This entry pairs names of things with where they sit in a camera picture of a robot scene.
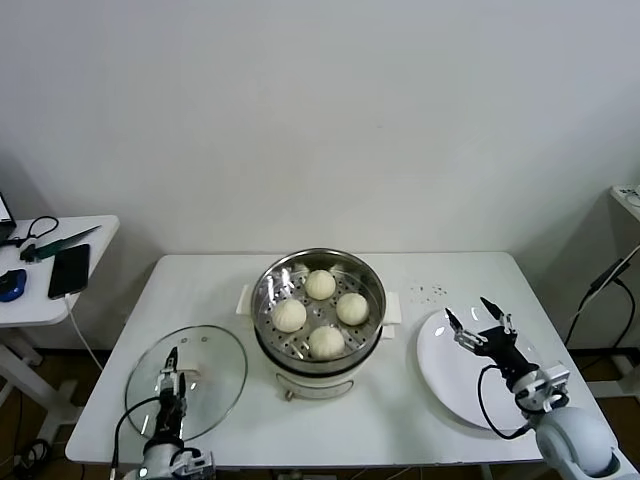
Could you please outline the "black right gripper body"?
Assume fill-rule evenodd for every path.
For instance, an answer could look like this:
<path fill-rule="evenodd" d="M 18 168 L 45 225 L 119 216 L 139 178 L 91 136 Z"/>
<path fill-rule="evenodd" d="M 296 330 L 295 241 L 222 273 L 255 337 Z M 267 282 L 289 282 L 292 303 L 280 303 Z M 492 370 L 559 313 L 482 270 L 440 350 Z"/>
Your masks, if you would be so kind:
<path fill-rule="evenodd" d="M 507 386 L 514 386 L 521 378 L 539 369 L 538 364 L 528 361 L 516 347 L 515 332 L 506 333 L 502 327 L 493 327 L 480 332 L 479 336 L 485 341 L 474 346 L 473 353 L 493 360 Z"/>

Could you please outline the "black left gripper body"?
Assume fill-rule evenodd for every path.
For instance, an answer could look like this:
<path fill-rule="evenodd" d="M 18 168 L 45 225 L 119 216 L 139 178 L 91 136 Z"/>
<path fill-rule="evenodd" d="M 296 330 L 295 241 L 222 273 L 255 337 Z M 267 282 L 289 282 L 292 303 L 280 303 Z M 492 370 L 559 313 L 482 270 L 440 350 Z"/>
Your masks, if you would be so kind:
<path fill-rule="evenodd" d="M 184 417 L 183 400 L 174 395 L 161 396 L 160 409 L 155 422 L 155 439 L 160 443 L 183 445 L 181 438 Z"/>

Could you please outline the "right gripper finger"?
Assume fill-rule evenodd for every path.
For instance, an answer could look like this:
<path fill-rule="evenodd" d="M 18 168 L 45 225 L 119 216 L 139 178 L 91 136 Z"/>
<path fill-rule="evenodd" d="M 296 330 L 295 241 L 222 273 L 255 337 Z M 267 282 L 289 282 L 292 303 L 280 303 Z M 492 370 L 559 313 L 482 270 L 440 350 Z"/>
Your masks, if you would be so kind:
<path fill-rule="evenodd" d="M 465 329 L 456 315 L 449 309 L 444 309 L 445 316 L 453 330 L 454 341 L 465 349 L 476 349 L 486 344 L 486 339 Z"/>
<path fill-rule="evenodd" d="M 497 304 L 486 299 L 485 297 L 481 297 L 480 300 L 488 313 L 503 327 L 503 330 L 506 334 L 516 333 L 516 330 L 514 329 L 511 321 L 510 314 L 505 313 Z"/>

